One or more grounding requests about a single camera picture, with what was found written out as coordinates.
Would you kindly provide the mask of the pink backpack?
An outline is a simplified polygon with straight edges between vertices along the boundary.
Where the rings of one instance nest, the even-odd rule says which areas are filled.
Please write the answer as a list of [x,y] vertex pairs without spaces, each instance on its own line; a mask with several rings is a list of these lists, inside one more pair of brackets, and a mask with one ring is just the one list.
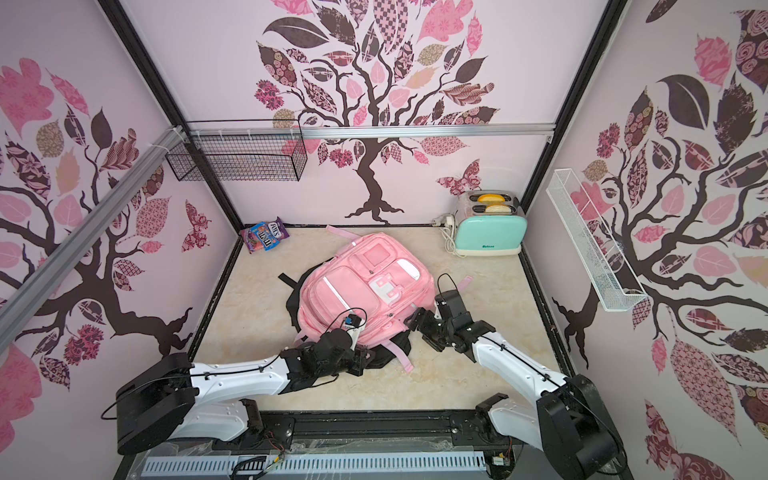
[[396,355],[392,361],[411,372],[410,358],[405,359],[391,338],[409,330],[405,320],[418,308],[439,318],[435,297],[444,291],[438,291],[426,266],[393,237],[385,233],[359,236],[338,228],[331,231],[349,242],[324,261],[301,288],[298,320],[302,331],[308,341],[316,342],[325,333],[344,330],[344,318],[357,314],[365,319],[365,326],[356,346],[384,346]]

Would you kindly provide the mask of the black backpack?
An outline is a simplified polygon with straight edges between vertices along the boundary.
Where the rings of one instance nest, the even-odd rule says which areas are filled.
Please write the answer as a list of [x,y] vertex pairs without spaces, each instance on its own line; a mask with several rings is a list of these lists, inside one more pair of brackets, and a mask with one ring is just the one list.
[[[320,268],[322,265],[323,265],[323,262],[312,266],[311,268],[306,270],[297,281],[288,277],[285,273],[281,273],[278,276],[279,280],[281,280],[283,283],[285,283],[292,289],[292,292],[286,301],[285,307],[290,316],[291,324],[297,331],[297,339],[295,340],[296,344],[304,343],[309,340],[309,336],[302,331],[302,328],[298,320],[301,288],[303,287],[304,283],[307,281],[309,276],[315,270]],[[410,341],[410,331],[407,330],[407,331],[398,333],[393,338],[391,338],[391,341],[396,347],[400,348],[403,351],[403,353],[405,354],[405,359],[408,360],[409,359],[408,355],[411,353],[411,350],[412,350],[412,344]],[[384,346],[369,347],[368,350],[370,353],[370,357],[368,358],[365,366],[367,370],[382,369],[387,364],[389,364],[392,360],[397,359],[396,355],[393,352],[391,352],[389,349],[385,348]]]

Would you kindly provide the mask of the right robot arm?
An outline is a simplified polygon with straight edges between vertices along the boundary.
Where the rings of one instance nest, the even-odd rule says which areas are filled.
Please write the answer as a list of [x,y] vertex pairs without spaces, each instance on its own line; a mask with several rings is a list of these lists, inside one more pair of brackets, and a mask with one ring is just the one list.
[[614,460],[621,463],[616,475],[628,466],[620,434],[586,376],[568,377],[549,369],[467,312],[441,319],[420,308],[405,324],[433,349],[454,348],[526,398],[527,407],[500,399],[491,404],[487,417],[498,434],[542,451],[561,478],[587,479]]

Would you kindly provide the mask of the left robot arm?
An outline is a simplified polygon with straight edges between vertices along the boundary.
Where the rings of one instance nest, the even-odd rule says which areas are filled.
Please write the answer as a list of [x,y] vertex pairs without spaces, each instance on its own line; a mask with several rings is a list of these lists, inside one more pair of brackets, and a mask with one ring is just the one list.
[[360,376],[374,359],[342,329],[252,362],[213,365],[169,355],[117,390],[117,452],[138,454],[170,439],[235,440],[259,429],[253,397],[309,389],[342,373]]

